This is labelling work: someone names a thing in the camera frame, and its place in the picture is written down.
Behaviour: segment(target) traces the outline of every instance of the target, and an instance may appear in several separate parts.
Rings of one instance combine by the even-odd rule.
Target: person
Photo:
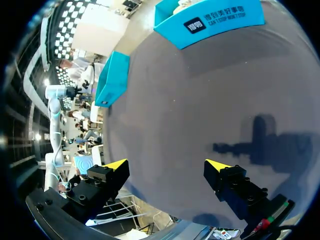
[[[84,126],[82,125],[82,123],[76,123],[74,126],[83,133],[86,131],[84,130]]]
[[[81,103],[80,108],[90,110],[91,106],[87,101],[84,101],[83,103]]]
[[[81,94],[78,94],[76,96],[80,102],[82,101],[91,101],[92,100],[92,96],[86,94],[86,93],[81,93]]]
[[[79,150],[77,153],[80,154],[80,155],[85,155],[86,154],[85,150],[83,150],[83,149]]]
[[[90,111],[73,110],[73,111],[69,111],[67,115],[70,118],[85,120],[86,118],[87,119],[90,118]]]
[[[60,62],[61,68],[67,68],[68,76],[78,82],[86,81],[92,83],[92,80],[98,82],[99,76],[104,68],[104,64],[99,62],[89,62],[83,57],[78,57],[73,61],[63,59]]]
[[[80,182],[81,182],[81,173],[79,168],[75,168],[75,175],[68,181],[69,186],[71,188],[74,188],[75,186],[77,186]]]
[[[76,137],[76,138],[74,139],[74,142],[75,142],[76,144],[83,145],[84,143],[90,142],[90,141],[89,141],[89,138],[90,138],[90,137],[95,138],[94,143],[99,144],[99,143],[101,143],[101,141],[102,141],[102,139],[101,139],[101,137],[100,137],[99,135],[97,135],[96,133],[94,133],[94,131],[89,130],[89,131],[86,132],[85,135],[81,134],[80,136]]]

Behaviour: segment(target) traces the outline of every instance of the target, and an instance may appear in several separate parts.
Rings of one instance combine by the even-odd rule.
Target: teal sign
[[[99,76],[95,105],[109,108],[127,90],[130,57],[113,51]]]
[[[265,24],[259,0],[203,0],[173,15],[178,0],[155,6],[154,30],[183,49],[233,29]]]

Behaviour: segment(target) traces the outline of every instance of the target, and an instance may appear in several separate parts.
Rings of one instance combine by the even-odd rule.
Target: gray table surface
[[[153,32],[131,55],[104,147],[112,162],[128,158],[126,186],[140,199],[199,224],[243,228],[203,177],[212,159],[245,168],[269,198],[294,200],[290,216],[309,206],[320,182],[319,60],[284,8],[262,6],[265,25],[183,50]]]

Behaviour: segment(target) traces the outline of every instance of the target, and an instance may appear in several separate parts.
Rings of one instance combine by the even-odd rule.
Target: bolt
[[[80,202],[84,203],[87,200],[87,197],[85,195],[80,195],[79,200]]]
[[[97,181],[94,181],[94,185],[96,185],[97,187],[99,187],[101,184],[101,181],[97,180]]]
[[[41,203],[38,203],[35,207],[39,212],[44,209],[44,206]]]
[[[51,205],[51,204],[52,204],[52,200],[51,200],[51,199],[47,199],[47,200],[45,200],[45,204],[47,204],[47,205]]]

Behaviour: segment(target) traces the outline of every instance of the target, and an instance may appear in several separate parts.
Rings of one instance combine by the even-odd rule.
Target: ceiling light
[[[62,17],[65,18],[66,16],[68,16],[68,11],[64,11],[62,14]]]
[[[43,80],[43,84],[44,84],[45,86],[49,86],[49,85],[50,85],[49,79],[48,79],[48,78],[45,78],[45,79]]]
[[[69,8],[69,13],[72,13],[74,10],[75,10],[75,6],[72,5],[72,6]]]
[[[68,29],[72,29],[73,26],[74,26],[74,23],[73,23],[73,22],[69,22],[67,28],[68,28]]]
[[[80,13],[80,14],[83,14],[83,13],[85,12],[85,10],[86,10],[86,7],[85,7],[85,6],[82,6],[82,7],[80,7],[80,9],[79,9],[79,13]]]
[[[77,16],[78,16],[78,12],[77,12],[77,11],[74,11],[74,12],[72,13],[72,15],[71,15],[71,17],[72,17],[73,19],[75,19]]]
[[[40,141],[41,140],[41,135],[37,133],[35,136],[35,140]]]

